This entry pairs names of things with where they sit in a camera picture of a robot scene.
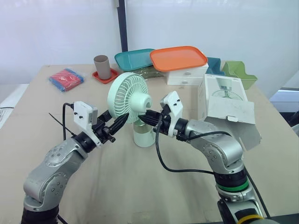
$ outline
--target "white drawer box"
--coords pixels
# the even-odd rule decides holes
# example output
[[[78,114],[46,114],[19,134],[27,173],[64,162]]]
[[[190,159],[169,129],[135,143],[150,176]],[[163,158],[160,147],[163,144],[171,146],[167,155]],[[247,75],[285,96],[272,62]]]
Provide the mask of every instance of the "white drawer box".
[[[208,64],[205,64],[195,68],[168,71],[166,74],[172,77],[203,77],[208,67]]]
[[[167,76],[168,85],[199,85],[202,77]]]

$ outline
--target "gray cup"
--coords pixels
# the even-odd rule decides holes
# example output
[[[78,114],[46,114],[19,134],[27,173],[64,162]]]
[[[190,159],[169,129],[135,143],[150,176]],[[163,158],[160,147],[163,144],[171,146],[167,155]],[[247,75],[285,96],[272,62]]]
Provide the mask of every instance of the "gray cup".
[[[109,79],[111,77],[110,64],[106,55],[98,55],[93,59],[100,79]]]

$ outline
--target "teal container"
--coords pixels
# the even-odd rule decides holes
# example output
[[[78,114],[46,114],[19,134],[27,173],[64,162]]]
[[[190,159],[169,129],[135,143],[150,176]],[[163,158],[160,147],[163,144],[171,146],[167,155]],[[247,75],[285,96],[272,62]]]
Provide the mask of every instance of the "teal container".
[[[123,71],[133,71],[152,66],[150,53],[154,49],[132,50],[118,53],[114,56],[118,66]]]
[[[225,72],[220,71],[220,58],[216,57],[207,57],[207,64],[209,68],[206,70],[206,74],[225,76]]]

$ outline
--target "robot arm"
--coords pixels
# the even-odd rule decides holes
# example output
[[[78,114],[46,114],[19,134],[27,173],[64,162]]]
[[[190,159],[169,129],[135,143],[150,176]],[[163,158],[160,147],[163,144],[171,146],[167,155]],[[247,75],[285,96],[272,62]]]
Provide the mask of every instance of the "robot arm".
[[[108,111],[98,118],[97,109],[83,102],[75,102],[75,122],[83,130],[52,148],[43,162],[28,175],[24,183],[25,199],[22,224],[56,224],[58,206],[66,184],[88,157],[88,153],[114,135],[127,121],[128,113],[118,117],[110,126]]]
[[[228,133],[211,123],[182,119],[183,106],[173,91],[161,100],[161,113],[147,110],[140,119],[152,126],[161,124],[159,132],[185,141],[201,151],[214,172],[221,199],[218,208],[225,224],[263,224],[263,214],[242,162],[242,147]],[[267,220],[264,223],[276,223]]]

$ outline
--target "white wall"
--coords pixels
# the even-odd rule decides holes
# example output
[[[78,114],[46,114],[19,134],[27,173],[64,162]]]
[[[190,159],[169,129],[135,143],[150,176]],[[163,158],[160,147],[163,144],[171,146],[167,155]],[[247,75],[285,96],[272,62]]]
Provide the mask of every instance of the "white wall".
[[[0,84],[29,83],[44,64],[121,52],[114,0],[0,0]]]
[[[298,0],[127,0],[129,50],[192,45],[241,60],[271,97],[299,70]]]
[[[299,89],[299,70],[289,81],[287,81],[286,84],[284,84],[284,87]]]

